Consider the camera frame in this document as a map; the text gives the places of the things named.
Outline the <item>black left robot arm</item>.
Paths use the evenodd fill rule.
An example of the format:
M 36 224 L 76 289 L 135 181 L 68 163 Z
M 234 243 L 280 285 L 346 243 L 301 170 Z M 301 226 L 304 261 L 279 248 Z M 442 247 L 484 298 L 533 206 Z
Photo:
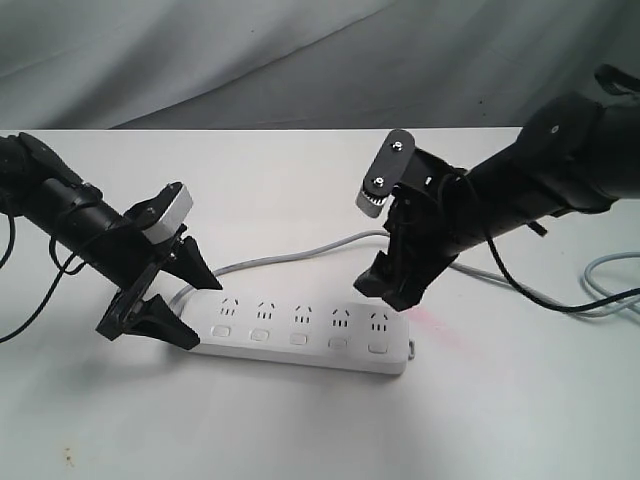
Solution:
M 198 334 L 165 300 L 145 295 L 166 272 L 197 290 L 221 285 L 186 235 L 193 199 L 181 182 L 124 213 L 83 180 L 38 138 L 20 132 L 1 140 L 1 212 L 9 221 L 24 217 L 48 234 L 49 252 L 67 248 L 117 288 L 96 330 L 109 340 L 122 335 L 153 338 L 191 350 Z

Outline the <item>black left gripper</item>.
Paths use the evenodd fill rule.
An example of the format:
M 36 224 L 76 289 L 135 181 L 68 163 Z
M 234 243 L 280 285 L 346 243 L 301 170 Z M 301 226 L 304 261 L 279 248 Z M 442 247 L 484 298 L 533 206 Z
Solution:
M 103 201 L 79 213 L 83 260 L 118 287 L 96 331 L 109 340 L 122 335 L 147 337 L 193 349 L 198 334 L 186 325 L 160 295 L 144 295 L 160 271 L 179 278 L 197 290 L 221 290 L 222 285 L 203 259 L 191 236 L 181 239 L 183 224 L 167 241 L 151 244 L 137 220 L 149 200 L 124 215 Z

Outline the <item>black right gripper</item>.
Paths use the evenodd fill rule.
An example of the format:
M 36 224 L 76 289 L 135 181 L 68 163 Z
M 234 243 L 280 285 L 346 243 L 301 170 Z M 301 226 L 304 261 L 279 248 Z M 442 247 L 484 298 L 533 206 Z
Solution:
M 354 288 L 395 311 L 416 306 L 459 253 L 484 240 L 466 185 L 480 192 L 484 175 L 483 163 L 453 165 L 417 146 L 409 131 L 389 131 L 362 180 L 362 188 L 391 194 L 383 222 L 389 244 Z

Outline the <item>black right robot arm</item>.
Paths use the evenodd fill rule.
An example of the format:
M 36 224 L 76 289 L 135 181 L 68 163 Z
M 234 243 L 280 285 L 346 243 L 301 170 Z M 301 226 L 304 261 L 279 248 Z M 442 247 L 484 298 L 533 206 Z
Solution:
M 464 251 L 545 216 L 601 214 L 639 195 L 639 81 L 604 64 L 595 71 L 603 104 L 580 93 L 537 110 L 515 141 L 471 169 L 390 131 L 356 198 L 369 217 L 385 217 L 389 246 L 355 280 L 355 289 L 397 311 L 417 305 L 427 287 Z

